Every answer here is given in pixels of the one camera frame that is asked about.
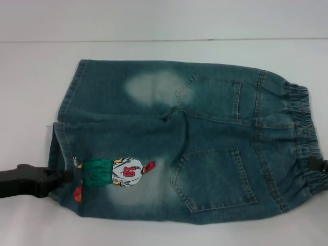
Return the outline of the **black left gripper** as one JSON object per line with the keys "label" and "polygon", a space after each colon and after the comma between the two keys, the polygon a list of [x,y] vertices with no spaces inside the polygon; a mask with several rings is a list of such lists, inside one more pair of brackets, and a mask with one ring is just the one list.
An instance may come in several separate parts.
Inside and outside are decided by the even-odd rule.
{"label": "black left gripper", "polygon": [[15,169],[1,171],[1,198],[19,195],[45,198],[63,183],[73,180],[73,171],[58,172],[47,167],[20,164]]}

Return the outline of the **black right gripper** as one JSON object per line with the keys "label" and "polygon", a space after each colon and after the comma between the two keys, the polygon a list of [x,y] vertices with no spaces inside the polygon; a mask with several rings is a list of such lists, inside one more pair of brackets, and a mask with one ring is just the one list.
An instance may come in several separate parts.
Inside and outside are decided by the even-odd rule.
{"label": "black right gripper", "polygon": [[[309,167],[310,168],[318,168],[318,159],[314,156],[309,158]],[[324,160],[320,167],[320,177],[322,181],[322,189],[328,189],[328,175],[327,175],[327,160]]]}

